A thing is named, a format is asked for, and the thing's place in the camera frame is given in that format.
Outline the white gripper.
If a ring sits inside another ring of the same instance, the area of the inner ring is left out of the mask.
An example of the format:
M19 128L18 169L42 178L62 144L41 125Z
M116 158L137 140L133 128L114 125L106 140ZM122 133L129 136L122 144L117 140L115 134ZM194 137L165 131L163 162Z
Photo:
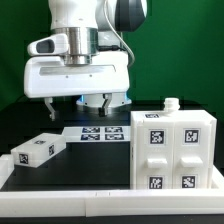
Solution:
M108 114L111 93L129 88L128 55L124 51L103 51L87 65L66 66L63 55L69 49L68 37L56 34L28 45L31 58L24 70L24 93L29 98L45 98L52 121L56 119L51 97L104 94L98 108L100 116Z

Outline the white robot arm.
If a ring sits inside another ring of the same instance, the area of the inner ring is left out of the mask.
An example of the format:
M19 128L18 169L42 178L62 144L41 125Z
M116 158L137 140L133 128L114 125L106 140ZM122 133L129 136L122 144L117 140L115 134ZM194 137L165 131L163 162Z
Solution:
M122 34L145 21L146 0L48 0L52 35L28 45L24 92L42 98L78 96L79 109L101 116L131 104L128 68L135 56Z

